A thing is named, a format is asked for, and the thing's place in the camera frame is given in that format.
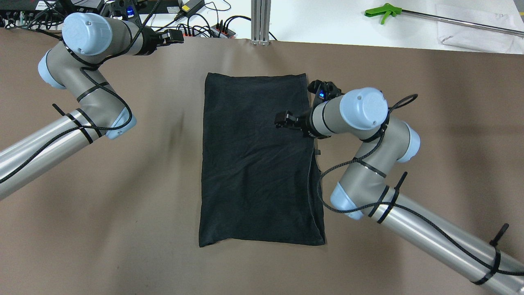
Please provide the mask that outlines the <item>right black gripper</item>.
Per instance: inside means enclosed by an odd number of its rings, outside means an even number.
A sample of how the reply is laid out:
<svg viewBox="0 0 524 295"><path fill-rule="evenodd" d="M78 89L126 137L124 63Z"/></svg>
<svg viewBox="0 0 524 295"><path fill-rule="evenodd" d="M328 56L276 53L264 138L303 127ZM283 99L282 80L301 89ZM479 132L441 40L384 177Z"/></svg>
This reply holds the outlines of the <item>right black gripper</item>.
<svg viewBox="0 0 524 295"><path fill-rule="evenodd" d="M305 138L323 139L324 135L318 132L313 125L313 109L306 110L299 116L294 116L292 112L286 110L275 115L274 125L277 128L287 128L301 131Z"/></svg>

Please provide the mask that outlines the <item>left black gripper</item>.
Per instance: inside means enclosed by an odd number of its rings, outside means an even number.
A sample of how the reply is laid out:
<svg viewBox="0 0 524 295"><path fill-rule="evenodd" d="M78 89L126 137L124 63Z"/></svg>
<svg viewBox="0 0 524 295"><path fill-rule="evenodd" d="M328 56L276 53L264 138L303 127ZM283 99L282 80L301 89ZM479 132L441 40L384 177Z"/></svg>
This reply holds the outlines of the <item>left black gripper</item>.
<svg viewBox="0 0 524 295"><path fill-rule="evenodd" d="M178 29L166 29L162 32L155 32L152 28L144 28L141 36L141 55L150 55L156 51L158 47L182 44L185 42L183 32Z"/></svg>

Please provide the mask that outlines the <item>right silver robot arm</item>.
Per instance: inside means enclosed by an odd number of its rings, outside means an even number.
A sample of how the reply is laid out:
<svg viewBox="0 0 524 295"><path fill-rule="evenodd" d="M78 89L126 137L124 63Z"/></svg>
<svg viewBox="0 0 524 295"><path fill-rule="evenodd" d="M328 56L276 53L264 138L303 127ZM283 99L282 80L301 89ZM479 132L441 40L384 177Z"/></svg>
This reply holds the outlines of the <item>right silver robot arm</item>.
<svg viewBox="0 0 524 295"><path fill-rule="evenodd" d="M313 106L299 116L277 113L277 128L297 129L305 137L324 139L343 133L356 136L361 146L338 180L325 208L354 220L368 216L451 270L497 295L522 295L523 264L499 249L508 229L504 224L490 242L484 242L425 209L401 192L404 172L395 186L385 183L397 163L412 159L420 136L393 111L417 95L388 106L383 93L372 87L342 93L335 86L311 86Z"/></svg>

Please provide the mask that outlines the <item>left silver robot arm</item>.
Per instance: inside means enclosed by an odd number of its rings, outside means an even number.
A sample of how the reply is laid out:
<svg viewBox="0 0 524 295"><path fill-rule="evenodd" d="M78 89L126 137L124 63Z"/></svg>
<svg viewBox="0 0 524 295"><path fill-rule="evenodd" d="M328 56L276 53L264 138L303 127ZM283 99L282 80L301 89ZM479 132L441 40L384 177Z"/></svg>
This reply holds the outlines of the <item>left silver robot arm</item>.
<svg viewBox="0 0 524 295"><path fill-rule="evenodd" d="M182 44L176 29L94 13L72 13L58 39L1 31L1 199L100 138L135 127L136 116L103 76L107 61L129 61Z"/></svg>

